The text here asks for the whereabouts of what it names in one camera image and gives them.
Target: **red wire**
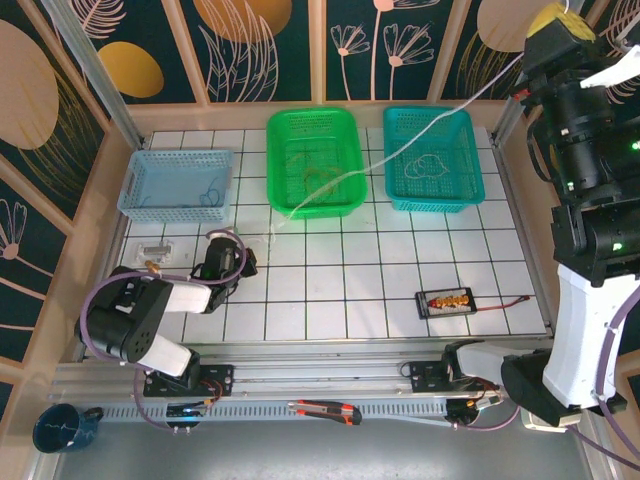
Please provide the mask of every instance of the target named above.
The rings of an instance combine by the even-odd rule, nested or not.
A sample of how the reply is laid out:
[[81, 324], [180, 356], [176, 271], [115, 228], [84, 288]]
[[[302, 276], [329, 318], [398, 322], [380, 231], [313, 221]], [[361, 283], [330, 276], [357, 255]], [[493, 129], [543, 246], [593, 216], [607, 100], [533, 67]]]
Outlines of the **red wire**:
[[496, 305], [495, 307], [482, 307], [482, 308], [478, 308], [478, 311], [486, 312], [488, 310], [504, 310], [505, 308], [513, 307], [514, 305], [517, 305], [522, 302], [526, 302], [527, 300], [531, 300], [531, 297], [529, 295], [523, 295], [522, 297], [518, 298], [517, 300], [514, 300], [511, 303], [505, 303], [504, 305]]

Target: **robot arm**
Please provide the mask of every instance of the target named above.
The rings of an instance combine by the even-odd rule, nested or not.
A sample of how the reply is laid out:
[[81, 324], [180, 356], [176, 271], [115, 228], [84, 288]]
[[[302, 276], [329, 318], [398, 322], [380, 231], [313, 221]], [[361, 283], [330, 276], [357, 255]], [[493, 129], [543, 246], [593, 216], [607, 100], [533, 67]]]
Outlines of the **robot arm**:
[[[638, 22], [632, 23], [628, 40], [620, 40], [628, 49], [638, 36]], [[449, 348], [454, 371], [503, 385], [516, 403], [554, 426], [576, 423], [582, 409], [599, 410], [599, 400], [614, 411], [626, 404], [614, 387], [619, 337], [607, 359], [604, 391], [595, 393], [609, 324], [640, 285], [640, 128], [616, 123], [604, 84], [585, 88], [610, 64], [578, 15], [549, 5], [529, 32], [527, 80], [515, 88], [523, 104], [542, 105], [555, 154], [545, 158], [549, 178], [532, 158], [561, 204], [551, 226], [560, 264], [553, 350], [486, 343]]]
[[[240, 268], [236, 242], [222, 234], [209, 238], [203, 264], [191, 272], [199, 280], [229, 278]], [[174, 389], [193, 390], [199, 382], [199, 356], [158, 334], [165, 313], [212, 313], [238, 286], [241, 278], [257, 274], [256, 258], [246, 249], [239, 276], [218, 285], [201, 285], [164, 278], [137, 277], [112, 282], [98, 291], [87, 315], [87, 330], [95, 347], [123, 361], [140, 364], [162, 375]], [[111, 276], [133, 272], [116, 268]], [[79, 322], [76, 334], [83, 340]]]

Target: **white cable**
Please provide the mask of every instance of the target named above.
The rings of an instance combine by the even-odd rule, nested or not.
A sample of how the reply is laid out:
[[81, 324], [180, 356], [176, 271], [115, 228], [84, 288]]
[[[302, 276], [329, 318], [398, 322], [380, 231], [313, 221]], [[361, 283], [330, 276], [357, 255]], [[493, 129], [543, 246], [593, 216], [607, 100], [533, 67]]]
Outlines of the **white cable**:
[[[435, 158], [436, 160], [438, 160], [438, 162], [440, 163], [440, 166], [442, 167], [442, 171], [438, 175], [431, 175], [427, 173], [427, 165], [425, 164], [425, 161], [424, 161], [425, 157]], [[410, 173], [411, 168], [413, 168], [415, 175], [412, 175]], [[427, 153], [426, 155], [422, 155], [420, 158], [414, 160], [413, 162], [407, 163], [404, 167], [404, 176], [410, 180], [421, 180], [423, 178], [440, 178], [443, 175], [446, 175], [447, 173], [449, 173], [449, 169], [444, 163], [442, 163], [442, 160], [440, 160], [440, 157], [437, 155], [432, 155], [430, 153]]]
[[[311, 195], [309, 195], [300, 205], [298, 205], [296, 208], [293, 209], [293, 211], [287, 216], [287, 221], [291, 220], [293, 218], [293, 216], [296, 214], [296, 212], [301, 209], [302, 207], [304, 207], [305, 205], [307, 205], [308, 203], [310, 203], [311, 201], [315, 200], [316, 198], [318, 198], [320, 195], [322, 195], [324, 192], [326, 192], [327, 190], [330, 190], [331, 188], [335, 187], [337, 184], [339, 184], [340, 182], [342, 182], [343, 180], [345, 180], [346, 178], [349, 178], [353, 175], [359, 175], [359, 174], [367, 174], [368, 172], [370, 172], [371, 170], [373, 170], [374, 168], [378, 168], [382, 165], [384, 165], [385, 163], [387, 163], [390, 160], [393, 160], [394, 158], [396, 158], [398, 155], [400, 155], [402, 152], [404, 152], [407, 148], [409, 148], [411, 145], [413, 145], [422, 135], [424, 135], [425, 133], [427, 133], [427, 131], [433, 127], [433, 125], [438, 121], [438, 120], [442, 120], [445, 117], [449, 117], [451, 115], [453, 115], [454, 113], [459, 112], [460, 110], [462, 110], [463, 108], [467, 107], [471, 102], [473, 102], [475, 99], [477, 99], [478, 97], [480, 97], [484, 92], [486, 92], [494, 83], [496, 83], [498, 80], [500, 80], [500, 78], [507, 73], [516, 63], [518, 63], [520, 61], [520, 59], [522, 59], [522, 57], [524, 56], [524, 52], [521, 53], [520, 55], [518, 55], [516, 58], [513, 59], [513, 61], [511, 61], [511, 63], [509, 63], [509, 65], [507, 65], [504, 70], [502, 70], [500, 73], [498, 73], [498, 75], [496, 75], [493, 80], [491, 80], [489, 83], [487, 83], [484, 87], [482, 87], [480, 90], [478, 90], [478, 92], [471, 97], [469, 100], [467, 100], [466, 102], [464, 102], [462, 105], [457, 106], [456, 108], [454, 108], [453, 110], [447, 110], [446, 112], [441, 113], [440, 115], [438, 115], [436, 118], [434, 118], [433, 120], [431, 120], [431, 123], [429, 123], [429, 125], [427, 125], [426, 127], [424, 127], [415, 137], [413, 137], [411, 140], [409, 140], [406, 144], [404, 144], [402, 147], [400, 147], [398, 150], [396, 150], [394, 153], [392, 153], [391, 155], [389, 155], [388, 157], [380, 160], [378, 163], [374, 163], [373, 165], [371, 165], [368, 168], [365, 168], [364, 170], [354, 170], [352, 172], [347, 172], [344, 175], [339, 176], [338, 178], [334, 178], [333, 180], [331, 180], [329, 183], [327, 183], [326, 185], [324, 185], [323, 187], [320, 187], [318, 190], [316, 190], [315, 192], [313, 192]], [[282, 225], [284, 225], [284, 223], [286, 222], [282, 222], [280, 225], [278, 225], [277, 228], [280, 228]]]

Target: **teal plastic basket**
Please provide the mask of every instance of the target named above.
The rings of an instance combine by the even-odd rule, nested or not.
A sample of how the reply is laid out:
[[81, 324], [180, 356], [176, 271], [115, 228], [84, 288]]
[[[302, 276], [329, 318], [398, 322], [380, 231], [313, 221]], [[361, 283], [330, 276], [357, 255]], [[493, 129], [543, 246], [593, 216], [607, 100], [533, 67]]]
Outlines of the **teal plastic basket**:
[[[384, 112], [385, 156], [399, 150], [443, 107], [392, 107]], [[396, 210], [460, 212], [484, 201], [478, 150], [469, 114], [438, 120], [400, 155], [385, 164], [385, 187]]]

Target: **black bracket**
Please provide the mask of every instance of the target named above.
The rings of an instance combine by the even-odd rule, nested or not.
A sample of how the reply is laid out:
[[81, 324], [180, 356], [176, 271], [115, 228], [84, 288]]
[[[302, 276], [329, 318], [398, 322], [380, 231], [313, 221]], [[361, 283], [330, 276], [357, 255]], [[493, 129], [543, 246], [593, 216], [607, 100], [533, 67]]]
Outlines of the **black bracket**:
[[219, 391], [222, 386], [223, 397], [231, 395], [233, 389], [233, 365], [200, 365], [200, 375], [192, 390], [181, 388], [167, 382], [160, 374], [153, 372], [146, 379], [143, 395], [147, 398], [211, 397], [211, 387]]
[[413, 393], [434, 392], [482, 392], [485, 386], [471, 378], [461, 380], [449, 380], [449, 374], [444, 362], [437, 360], [431, 362], [409, 362], [409, 375]]

